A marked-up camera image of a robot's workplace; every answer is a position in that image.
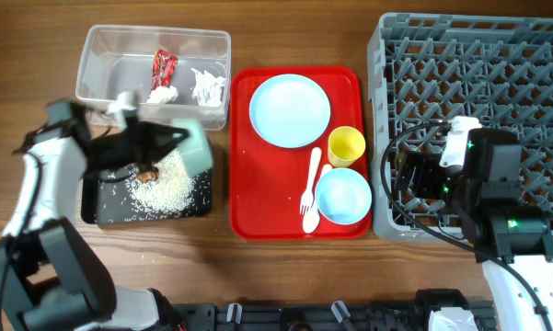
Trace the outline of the red snack wrapper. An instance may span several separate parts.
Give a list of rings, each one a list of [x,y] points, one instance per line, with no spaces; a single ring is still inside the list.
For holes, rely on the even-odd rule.
[[[163,49],[158,49],[152,65],[151,90],[158,87],[169,87],[172,75],[175,72],[178,57]]]

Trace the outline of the white plastic fork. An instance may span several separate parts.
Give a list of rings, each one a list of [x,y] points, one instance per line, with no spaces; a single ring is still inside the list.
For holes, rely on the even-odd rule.
[[[300,201],[300,212],[302,215],[305,215],[313,204],[313,187],[315,184],[321,156],[322,150],[319,147],[314,147],[310,155],[305,191],[303,192]]]

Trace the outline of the light blue bowl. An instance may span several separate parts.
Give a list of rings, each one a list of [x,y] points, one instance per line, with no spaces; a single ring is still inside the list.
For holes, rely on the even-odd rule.
[[[339,225],[360,222],[371,210],[373,194],[367,180],[349,168],[334,168],[318,180],[317,209]]]

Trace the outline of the brown food scrap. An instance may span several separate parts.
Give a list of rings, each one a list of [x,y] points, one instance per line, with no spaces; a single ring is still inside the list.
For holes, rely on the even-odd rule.
[[[136,178],[143,184],[158,180],[159,170],[153,166],[150,170],[138,172]]]

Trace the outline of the white tissue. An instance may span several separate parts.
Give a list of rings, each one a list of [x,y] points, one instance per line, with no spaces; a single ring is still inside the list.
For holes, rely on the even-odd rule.
[[[191,68],[195,75],[195,87],[192,98],[199,106],[218,107],[222,104],[222,89],[225,87],[225,78],[214,76],[208,71],[203,73]]]

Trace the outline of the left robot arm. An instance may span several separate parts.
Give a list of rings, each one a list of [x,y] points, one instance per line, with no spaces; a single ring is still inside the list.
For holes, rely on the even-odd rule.
[[[86,105],[62,99],[28,132],[16,154],[25,175],[17,206],[0,237],[0,330],[184,330],[187,324],[155,289],[113,283],[73,219],[78,185],[105,170],[154,164],[191,131],[140,120],[135,103],[114,106],[122,129],[92,137]]]

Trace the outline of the green bowl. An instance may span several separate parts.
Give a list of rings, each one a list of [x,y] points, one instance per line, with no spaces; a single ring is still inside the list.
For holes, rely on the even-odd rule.
[[[185,170],[190,177],[213,167],[213,153],[210,140],[202,123],[197,119],[174,119],[171,125],[185,129],[188,136],[178,144],[178,150]]]

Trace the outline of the white plastic spoon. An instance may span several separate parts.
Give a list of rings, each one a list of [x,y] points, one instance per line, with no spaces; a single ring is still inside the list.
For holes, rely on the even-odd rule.
[[[325,164],[321,168],[320,177],[322,178],[327,172],[329,172],[332,169],[332,165]],[[303,230],[306,234],[313,233],[316,228],[318,227],[320,221],[319,211],[317,208],[316,200],[313,200],[313,203],[310,207],[310,209],[305,213],[305,216],[303,218]]]

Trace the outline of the light blue plate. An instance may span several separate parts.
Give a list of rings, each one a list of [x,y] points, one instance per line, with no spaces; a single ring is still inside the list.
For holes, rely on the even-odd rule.
[[[279,74],[261,83],[248,108],[254,131],[267,143],[294,149],[316,141],[331,119],[325,90],[300,74]]]

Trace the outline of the small white tissue ball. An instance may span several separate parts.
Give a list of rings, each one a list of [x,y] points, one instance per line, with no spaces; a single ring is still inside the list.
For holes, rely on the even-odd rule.
[[[158,86],[150,93],[147,103],[167,104],[175,101],[178,96],[179,92],[174,86]]]

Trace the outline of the yellow plastic cup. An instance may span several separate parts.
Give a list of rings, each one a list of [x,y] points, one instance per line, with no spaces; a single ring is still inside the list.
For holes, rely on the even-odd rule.
[[[351,126],[340,126],[328,137],[328,160],[334,167],[348,167],[365,152],[363,134]]]

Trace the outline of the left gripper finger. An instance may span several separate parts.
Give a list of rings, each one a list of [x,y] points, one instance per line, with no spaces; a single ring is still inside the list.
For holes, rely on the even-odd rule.
[[[146,162],[149,164],[159,162],[174,151],[182,141],[183,138],[176,137],[157,137],[150,139],[146,143]]]
[[[188,129],[162,124],[150,123],[149,131],[157,140],[178,139],[181,141],[190,137]]]

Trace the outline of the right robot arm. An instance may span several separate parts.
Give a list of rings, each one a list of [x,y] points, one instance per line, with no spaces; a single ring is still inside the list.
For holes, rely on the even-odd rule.
[[[462,165],[437,154],[396,155],[395,188],[442,200],[461,221],[463,240],[416,222],[424,232],[474,254],[489,284],[503,330],[553,330],[551,217],[523,204],[522,146],[510,131],[477,128],[458,144]]]

